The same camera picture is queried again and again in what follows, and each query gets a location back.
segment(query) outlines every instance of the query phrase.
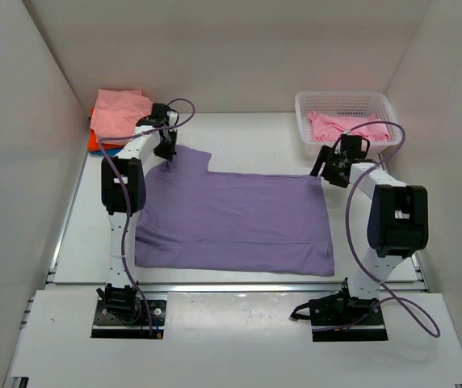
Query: cable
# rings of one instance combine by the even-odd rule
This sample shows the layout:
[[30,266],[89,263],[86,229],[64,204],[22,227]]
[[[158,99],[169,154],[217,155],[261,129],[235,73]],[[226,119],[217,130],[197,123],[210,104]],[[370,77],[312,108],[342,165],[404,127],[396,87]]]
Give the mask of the cable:
[[157,336],[157,339],[160,340],[162,339],[163,335],[159,331],[159,321],[155,318],[154,318],[154,321],[156,322],[156,336]]
[[[375,281],[376,283],[378,283],[389,295],[390,297],[387,297],[385,299],[382,299],[381,301],[379,301],[378,303],[376,303],[374,306],[373,306],[373,310],[380,306],[382,303],[385,303],[385,302],[388,302],[388,301],[396,301],[400,304],[401,307],[403,307],[405,309],[405,311],[407,311],[407,313],[409,313],[409,315],[411,316],[411,318],[430,336],[434,337],[434,338],[439,338],[441,336],[441,330],[439,329],[439,326],[438,324],[436,323],[436,321],[431,317],[430,314],[428,314],[425,309],[423,309],[418,303],[416,302],[412,302],[411,300],[409,299],[406,299],[404,297],[398,297],[394,291],[392,291],[383,281],[381,281],[380,279],[378,279],[376,276],[374,276],[372,273],[370,273],[368,271],[367,268],[365,268],[362,264],[362,262],[360,261],[360,258],[359,256],[357,255],[357,252],[355,250],[355,247],[353,246],[353,240],[351,238],[351,227],[350,227],[350,209],[351,209],[351,202],[353,200],[353,195],[355,194],[355,190],[357,189],[357,187],[359,186],[360,184],[360,181],[362,179],[364,179],[367,175],[371,174],[371,172],[373,172],[376,168],[378,168],[379,166],[381,166],[383,163],[386,163],[388,160],[390,160],[400,149],[401,147],[403,146],[403,144],[405,143],[405,139],[407,138],[407,133],[405,132],[405,130],[403,129],[403,127],[401,125],[399,125],[398,123],[393,123],[392,121],[386,121],[386,120],[378,120],[378,121],[369,121],[367,123],[363,123],[363,124],[360,124],[360,125],[357,125],[355,127],[353,127],[352,129],[346,131],[347,133],[350,133],[350,132],[353,132],[354,130],[358,129],[358,128],[361,128],[361,127],[364,127],[366,125],[370,125],[370,124],[386,124],[386,125],[393,125],[395,127],[397,127],[398,129],[400,129],[401,131],[401,141],[398,143],[396,149],[389,155],[387,156],[386,158],[382,158],[379,162],[375,163],[372,167],[370,167],[369,169],[367,169],[364,173],[362,173],[360,175],[360,177],[355,181],[355,183],[353,183],[353,186],[351,187],[351,191],[350,191],[350,194],[348,195],[347,197],[347,201],[346,201],[346,212],[345,212],[345,215],[344,215],[344,222],[346,224],[346,238],[347,238],[347,243],[348,243],[348,246],[350,247],[350,250],[351,250],[351,254],[353,255],[353,258],[355,259],[355,262],[359,265],[360,269],[370,278],[372,279],[373,281]],[[414,307],[416,307],[418,310],[420,310],[422,313],[424,313],[424,315],[428,318],[428,320],[432,323],[432,326],[434,326],[434,329],[435,329],[435,332],[431,331],[428,327],[425,326],[425,324],[421,321],[420,318],[418,318],[418,316],[407,306],[407,304],[409,305],[412,305]],[[368,316],[368,314],[365,314],[362,318],[354,321],[353,323],[349,323],[347,325],[342,325],[342,326],[336,326],[336,327],[324,327],[322,329],[314,329],[314,331],[336,331],[336,330],[341,330],[341,329],[348,329],[350,327],[353,327],[354,325],[362,322],[366,317]]]
[[120,322],[122,322],[124,325],[132,325],[133,323],[136,323],[137,320],[141,317],[141,303],[140,303],[140,313],[137,315],[136,319],[134,319],[132,322],[126,322],[126,321],[123,321],[121,318],[118,318],[118,320]]
[[121,176],[118,169],[116,168],[114,162],[111,160],[111,157],[109,156],[107,151],[103,148],[103,143],[110,143],[111,141],[119,141],[119,140],[137,139],[138,137],[149,135],[149,134],[154,133],[154,132],[158,132],[158,131],[162,131],[162,130],[164,131],[164,130],[176,129],[176,128],[182,127],[188,121],[190,121],[193,118],[193,116],[195,115],[195,105],[190,100],[183,99],[183,98],[172,99],[167,105],[170,106],[172,103],[176,103],[178,101],[183,101],[183,102],[189,103],[191,105],[191,114],[189,115],[189,117],[187,119],[185,119],[185,121],[181,122],[180,124],[176,123],[176,124],[171,125],[169,127],[154,128],[154,129],[150,129],[148,131],[143,131],[142,133],[138,133],[138,134],[131,135],[131,136],[102,137],[100,139],[97,139],[97,142],[99,144],[100,151],[102,151],[103,157],[109,163],[109,166],[111,167],[112,171],[115,173],[116,178],[118,178],[118,181],[120,182],[122,191],[124,192],[125,205],[127,206],[127,218],[125,220],[124,232],[122,233],[122,237],[121,237],[121,260],[122,260],[122,263],[124,265],[125,274],[127,275],[128,279],[130,280],[130,282],[132,284],[132,287],[134,287],[134,289],[140,294],[141,299],[145,303],[145,311],[147,313],[147,318],[149,320],[149,335],[150,335],[150,338],[152,338],[152,315],[150,313],[149,303],[147,302],[147,298],[145,297],[145,293],[143,292],[141,287],[132,278],[132,275],[131,275],[130,271],[128,270],[127,258],[125,257],[125,236],[127,236],[128,224],[130,223],[131,216],[132,216],[132,214],[131,214],[131,200],[130,200],[130,196],[128,195],[128,190],[127,190],[127,186],[125,185],[124,179]]

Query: white panel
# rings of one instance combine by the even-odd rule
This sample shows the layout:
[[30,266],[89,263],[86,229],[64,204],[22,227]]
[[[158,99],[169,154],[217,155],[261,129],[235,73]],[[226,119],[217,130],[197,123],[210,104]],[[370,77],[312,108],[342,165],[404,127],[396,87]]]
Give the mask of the white panel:
[[321,294],[170,293],[165,339],[91,339],[95,291],[37,293],[12,370],[28,388],[451,387],[462,350],[439,294],[406,296],[441,327],[432,339],[397,304],[384,307],[389,341],[312,343],[288,316]]
[[44,286],[85,133],[23,4],[0,0],[0,386],[27,300]]
[[83,107],[97,90],[200,112],[293,112],[302,90],[384,91],[429,0],[26,0]]
[[[211,171],[257,174],[307,175],[315,158],[303,153],[303,142],[293,113],[198,114],[178,131],[180,144],[212,152]],[[100,200],[101,157],[90,156],[78,190],[59,259],[57,283],[105,283],[108,280],[110,227]],[[151,156],[146,171],[161,162]],[[356,267],[347,246],[344,209],[348,190],[323,183],[334,244],[335,276],[301,276],[261,272],[203,271],[171,268],[137,268],[138,279],[146,283],[225,282],[340,282]],[[359,192],[351,207],[355,247],[360,256],[368,248],[366,228],[371,201]],[[389,278],[416,280],[410,259]]]
[[426,278],[462,343],[462,2],[433,1],[388,89],[409,133],[391,172],[429,193]]

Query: metal frame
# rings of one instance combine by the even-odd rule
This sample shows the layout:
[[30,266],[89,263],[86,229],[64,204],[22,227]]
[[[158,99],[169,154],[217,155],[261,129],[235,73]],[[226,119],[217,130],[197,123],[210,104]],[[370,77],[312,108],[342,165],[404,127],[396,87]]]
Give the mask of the metal frame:
[[62,244],[64,242],[64,236],[68,229],[69,219],[71,218],[71,213],[73,212],[73,206],[75,205],[75,200],[77,199],[78,188],[80,188],[80,182],[82,180],[82,175],[84,174],[84,168],[86,167],[86,161],[87,161],[88,154],[89,152],[86,151],[86,154],[84,155],[84,162],[82,162],[82,167],[80,171],[78,172],[77,184],[75,185],[75,189],[72,191],[71,196],[69,198],[68,207],[66,208],[61,230],[59,231],[59,237],[57,238],[57,243],[55,244],[55,249],[53,250],[52,261],[50,262],[50,269],[53,269],[57,266],[57,262],[61,254]]
[[[56,271],[56,266],[58,265],[61,248],[64,243],[65,233],[68,229],[69,220],[73,212],[73,207],[75,199],[78,194],[78,189],[82,180],[82,174],[86,165],[87,155],[84,158],[84,163],[82,164],[82,169],[78,175],[77,184],[72,192],[68,208],[65,213],[65,218],[62,223],[61,232],[57,239],[57,244],[54,250],[52,257],[52,262],[50,264],[50,272],[46,280],[45,289],[83,289],[84,287],[92,287],[93,284],[75,284],[75,285],[57,285],[54,283],[54,276]],[[385,163],[382,163],[382,169],[387,171]],[[424,275],[422,274],[422,269],[419,264],[419,258],[417,254],[414,254],[411,258],[413,260],[414,269],[417,274],[418,280],[413,282],[401,282],[392,284],[392,289],[395,291],[428,291],[428,286],[425,280]],[[157,284],[141,284],[141,288],[147,293],[168,293],[168,292],[184,292],[184,293],[286,293],[286,292],[319,292],[319,291],[335,291],[340,288],[341,282],[330,282],[330,283],[157,283]]]

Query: white wall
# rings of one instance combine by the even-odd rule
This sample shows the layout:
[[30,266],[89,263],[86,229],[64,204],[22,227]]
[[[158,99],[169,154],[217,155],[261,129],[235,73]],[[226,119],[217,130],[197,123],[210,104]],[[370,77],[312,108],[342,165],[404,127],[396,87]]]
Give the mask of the white wall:
[[443,292],[462,343],[462,2],[433,0],[388,88],[408,143],[390,165],[429,192],[426,278]]
[[0,386],[44,286],[87,119],[24,5],[0,0]]
[[25,0],[85,109],[98,88],[200,112],[293,112],[302,90],[384,91],[430,0]]

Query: black mounting plate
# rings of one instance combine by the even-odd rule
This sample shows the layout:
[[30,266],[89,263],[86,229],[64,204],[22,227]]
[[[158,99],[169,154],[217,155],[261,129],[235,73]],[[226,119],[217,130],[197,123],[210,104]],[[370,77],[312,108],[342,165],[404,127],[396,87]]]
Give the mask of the black mounting plate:
[[[141,302],[140,316],[129,318],[118,318],[114,314],[107,311],[107,307],[102,299],[99,299],[94,312],[93,327],[91,328],[91,338],[133,338],[143,340],[160,340],[165,335],[164,326],[166,318],[166,300],[153,299],[148,300],[150,313],[153,320],[157,320],[159,331],[156,329],[156,324],[153,323],[153,337],[149,336],[149,319],[145,312],[145,303]],[[156,309],[160,309],[161,313],[154,314]]]
[[355,341],[387,341],[384,316],[380,307],[372,311],[361,322],[344,330],[319,331],[325,327],[343,326],[362,318],[365,313],[344,314],[343,299],[312,299],[309,301],[310,322],[312,323],[313,342],[355,342]]

